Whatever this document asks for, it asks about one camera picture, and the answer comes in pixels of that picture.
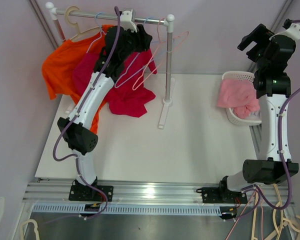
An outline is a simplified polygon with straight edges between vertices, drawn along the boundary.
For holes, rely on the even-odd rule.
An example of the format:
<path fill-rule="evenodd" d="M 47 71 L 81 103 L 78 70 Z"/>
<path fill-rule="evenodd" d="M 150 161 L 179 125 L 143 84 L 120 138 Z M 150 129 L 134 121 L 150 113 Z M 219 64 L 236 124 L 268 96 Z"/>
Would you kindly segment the pink t shirt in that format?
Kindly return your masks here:
<path fill-rule="evenodd" d="M 250 112 L 260 110 L 256 90 L 248 80 L 222 80 L 216 105 L 220 108 L 233 109 L 234 114 L 240 119 L 246 119 Z"/>

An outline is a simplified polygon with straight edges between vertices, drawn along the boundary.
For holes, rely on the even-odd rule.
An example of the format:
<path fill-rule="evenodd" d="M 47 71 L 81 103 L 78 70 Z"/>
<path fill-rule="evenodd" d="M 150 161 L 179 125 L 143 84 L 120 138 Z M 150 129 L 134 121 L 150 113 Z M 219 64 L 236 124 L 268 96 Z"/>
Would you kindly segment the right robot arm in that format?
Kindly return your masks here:
<path fill-rule="evenodd" d="M 256 64 L 253 86 L 261 112 L 261 144 L 257 159 L 245 160 L 240 172 L 219 182 L 217 196 L 222 203 L 233 203 L 245 191 L 258 190 L 258 184 L 287 182 L 285 205 L 290 204 L 291 178 L 298 173 L 299 165 L 292 162 L 288 144 L 287 114 L 293 95 L 285 69 L 300 40 L 300 24 L 288 21 L 283 27 L 284 31 L 274 33 L 259 24 L 237 47 L 243 51 L 255 43 L 246 55 Z"/>

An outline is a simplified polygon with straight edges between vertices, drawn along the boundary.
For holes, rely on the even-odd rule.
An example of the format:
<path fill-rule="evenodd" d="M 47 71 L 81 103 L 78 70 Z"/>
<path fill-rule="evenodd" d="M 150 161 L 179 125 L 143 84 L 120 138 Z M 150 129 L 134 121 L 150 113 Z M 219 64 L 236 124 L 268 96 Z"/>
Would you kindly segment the pink wire hanger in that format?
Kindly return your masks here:
<path fill-rule="evenodd" d="M 166 38 L 162 38 L 160 23 L 158 23 L 156 27 L 156 48 L 152 52 L 152 55 L 147 64 L 143 67 L 141 76 L 134 82 L 132 86 L 133 91 L 136 91 L 138 88 L 140 88 L 144 84 L 144 82 L 163 65 L 163 63 L 167 64 L 166 72 L 169 74 L 171 72 L 169 68 L 171 68 L 172 66 L 172 53 L 174 53 L 179 47 L 181 47 L 189 36 L 189 31 L 184 31 L 181 34 L 174 36 L 175 16 L 173 14 L 168 14 L 165 18 L 162 18 L 159 21 L 163 21 L 163 25 L 166 27 Z M 144 77 L 146 69 L 152 62 L 155 63 L 155 68 L 153 70 L 150 70 L 146 77 Z"/>

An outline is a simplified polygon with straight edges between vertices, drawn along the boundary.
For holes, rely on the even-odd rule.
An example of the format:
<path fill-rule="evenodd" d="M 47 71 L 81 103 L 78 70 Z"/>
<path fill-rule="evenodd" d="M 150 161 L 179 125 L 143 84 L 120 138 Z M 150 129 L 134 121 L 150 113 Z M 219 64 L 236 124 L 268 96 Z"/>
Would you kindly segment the lavender wire hanger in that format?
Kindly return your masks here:
<path fill-rule="evenodd" d="M 98 12 L 95 17 L 94 17 L 94 20 L 95 20 L 95 23 L 97 24 L 97 26 L 99 27 L 100 31 L 99 31 L 99 36 L 97 38 L 95 38 L 89 45 L 86 53 L 88 53 L 91 49 L 91 47 L 93 46 L 93 44 L 98 41 L 103 35 L 106 35 L 105 31 L 103 30 L 103 26 L 101 24 L 98 23 L 98 17 L 100 15 L 104 14 L 104 12 Z"/>

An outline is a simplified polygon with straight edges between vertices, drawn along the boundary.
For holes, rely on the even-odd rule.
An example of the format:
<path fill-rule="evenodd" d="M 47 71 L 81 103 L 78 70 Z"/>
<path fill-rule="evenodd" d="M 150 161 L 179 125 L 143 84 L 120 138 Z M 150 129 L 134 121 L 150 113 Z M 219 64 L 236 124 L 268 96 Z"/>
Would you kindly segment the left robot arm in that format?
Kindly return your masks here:
<path fill-rule="evenodd" d="M 119 79 L 128 57 L 149 50 L 152 39 L 142 24 L 136 26 L 135 32 L 119 25 L 110 27 L 83 95 L 68 117 L 60 117 L 57 121 L 60 134 L 56 142 L 64 140 L 71 150 L 70 157 L 75 158 L 76 180 L 83 185 L 80 195 L 87 201 L 95 199 L 98 194 L 98 188 L 93 185 L 97 174 L 92 151 L 98 143 L 98 136 L 91 131 L 94 116 Z"/>

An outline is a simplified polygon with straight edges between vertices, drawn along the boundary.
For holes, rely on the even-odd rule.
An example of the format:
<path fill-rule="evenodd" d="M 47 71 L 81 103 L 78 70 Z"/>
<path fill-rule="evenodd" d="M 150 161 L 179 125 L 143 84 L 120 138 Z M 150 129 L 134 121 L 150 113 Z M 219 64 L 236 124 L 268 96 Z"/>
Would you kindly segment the orange t shirt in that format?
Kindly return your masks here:
<path fill-rule="evenodd" d="M 103 25 L 102 29 L 107 32 L 110 27 L 111 25 Z M 41 72 L 51 100 L 61 94 L 70 96 L 75 104 L 79 102 L 82 95 L 79 95 L 75 88 L 73 70 L 87 53 L 91 42 L 98 36 L 99 33 L 79 41 L 67 39 L 44 61 Z M 102 35 L 88 53 L 99 54 L 104 46 L 105 35 Z"/>

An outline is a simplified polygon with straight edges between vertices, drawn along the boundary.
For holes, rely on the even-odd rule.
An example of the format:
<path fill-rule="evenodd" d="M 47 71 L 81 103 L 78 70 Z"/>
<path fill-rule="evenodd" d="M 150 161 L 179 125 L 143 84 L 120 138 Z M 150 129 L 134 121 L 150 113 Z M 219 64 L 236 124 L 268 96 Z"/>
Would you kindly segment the crimson t shirt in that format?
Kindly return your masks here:
<path fill-rule="evenodd" d="M 135 118 L 139 118 L 147 113 L 145 104 L 154 100 L 156 95 L 146 89 L 143 84 L 135 91 L 132 90 L 132 86 L 141 76 L 143 68 L 151 55 L 152 52 L 149 49 L 141 53 L 134 52 L 126 59 L 124 70 L 120 74 L 116 86 L 104 98 L 108 103 L 111 113 Z M 74 86 L 80 96 L 83 95 L 90 82 L 94 65 L 98 59 L 99 54 L 86 53 L 72 72 Z M 148 66 L 148 69 L 153 70 L 155 67 L 155 63 L 152 62 Z"/>

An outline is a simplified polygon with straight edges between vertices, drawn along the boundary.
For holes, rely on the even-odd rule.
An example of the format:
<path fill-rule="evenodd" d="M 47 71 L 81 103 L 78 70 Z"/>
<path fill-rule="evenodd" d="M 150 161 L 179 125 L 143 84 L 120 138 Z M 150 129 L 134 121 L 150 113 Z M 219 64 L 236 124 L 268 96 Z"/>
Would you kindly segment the white t shirt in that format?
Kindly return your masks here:
<path fill-rule="evenodd" d="M 254 112 L 250 112 L 249 119 L 254 120 L 254 121 L 259 121 L 261 119 L 261 111 L 254 111 Z"/>

